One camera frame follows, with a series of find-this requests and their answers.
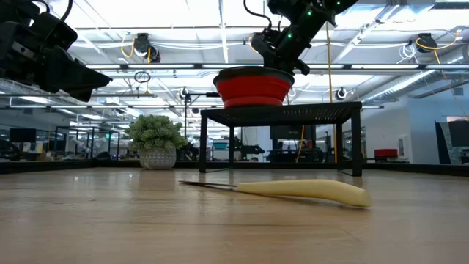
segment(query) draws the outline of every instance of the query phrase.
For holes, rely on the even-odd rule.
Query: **black table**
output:
[[[352,120],[352,176],[361,176],[361,102],[315,103],[294,106],[252,106],[230,109],[208,109],[200,111],[199,171],[207,168],[207,120],[229,127],[229,167],[235,156],[235,127],[271,125],[326,125],[336,124],[337,153],[343,153],[342,124]],[[337,155],[337,169],[342,169],[342,155]]]

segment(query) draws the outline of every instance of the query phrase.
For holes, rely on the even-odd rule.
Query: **white pot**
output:
[[[145,169],[170,169],[176,164],[176,148],[172,150],[140,150],[140,165]]]

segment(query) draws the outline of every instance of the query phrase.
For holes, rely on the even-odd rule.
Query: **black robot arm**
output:
[[[290,26],[282,30],[272,29],[271,23],[260,33],[255,33],[251,46],[264,58],[264,66],[294,74],[299,69],[309,73],[309,67],[298,57],[326,21],[334,26],[335,15],[351,7],[357,0],[269,0],[273,14],[282,15],[290,21]]]
[[[40,13],[33,1],[45,4],[46,11]],[[72,4],[69,0],[65,14],[56,18],[42,0],[0,0],[0,78],[36,84],[46,92],[61,89],[82,101],[112,81],[68,54],[78,36],[64,22]]]

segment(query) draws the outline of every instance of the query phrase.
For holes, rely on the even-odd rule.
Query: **yellow cable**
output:
[[[431,50],[431,51],[442,50],[442,49],[444,49],[444,48],[451,47],[453,44],[455,44],[455,42],[456,42],[456,40],[457,40],[457,36],[459,35],[459,33],[460,33],[459,30],[456,31],[456,37],[454,38],[453,42],[452,42],[452,43],[449,43],[448,45],[443,46],[443,47],[432,48],[432,47],[427,47],[427,46],[425,46],[425,45],[422,45],[422,44],[420,44],[420,43],[418,42],[419,40],[421,40],[421,38],[418,38],[418,39],[416,40],[416,44],[417,44],[417,46],[419,46],[419,47],[426,48],[426,49]]]
[[[133,45],[135,44],[135,38],[132,40],[132,50],[130,51],[130,55],[127,55],[124,51],[124,45],[120,47],[120,51],[122,52],[122,55],[124,55],[127,58],[132,57],[133,55]]]
[[[296,163],[298,163],[298,159],[300,158],[300,153],[301,153],[301,147],[303,146],[303,136],[305,134],[305,125],[303,125],[303,128],[301,129],[301,140],[300,140],[300,149],[298,150],[298,155],[296,156]]]
[[[325,23],[325,32],[328,38],[328,67],[329,67],[329,101],[332,103],[332,70],[330,65],[330,38],[329,38],[329,23]],[[332,133],[334,134],[334,162],[337,163],[337,135],[336,135],[336,126],[332,125]]]
[[[441,62],[440,62],[440,58],[438,57],[438,53],[437,53],[437,51],[436,51],[436,50],[434,50],[434,51],[433,51],[433,53],[435,53],[435,57],[437,58],[437,62],[438,62],[438,64],[441,64]]]
[[[434,51],[434,52],[435,52],[435,58],[437,59],[438,64],[441,64],[440,63],[440,58],[438,57],[437,51]],[[441,70],[441,73],[443,74],[443,77],[446,80],[448,86],[451,87],[451,83],[449,82],[448,78],[446,77],[445,72],[443,70]],[[456,95],[454,94],[453,88],[450,88],[449,90],[451,91],[451,94],[453,95],[454,101],[457,103],[458,107],[461,109],[462,113],[466,117],[466,121],[469,122],[468,113],[466,113],[466,111],[464,110],[464,107],[462,107],[461,102],[459,100],[457,100]]]

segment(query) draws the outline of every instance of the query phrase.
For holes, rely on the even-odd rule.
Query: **knife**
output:
[[[230,187],[248,194],[328,199],[358,207],[370,207],[372,205],[372,198],[367,190],[335,180],[274,180],[270,182],[238,183],[237,185],[184,180],[181,180],[180,183],[204,187]]]

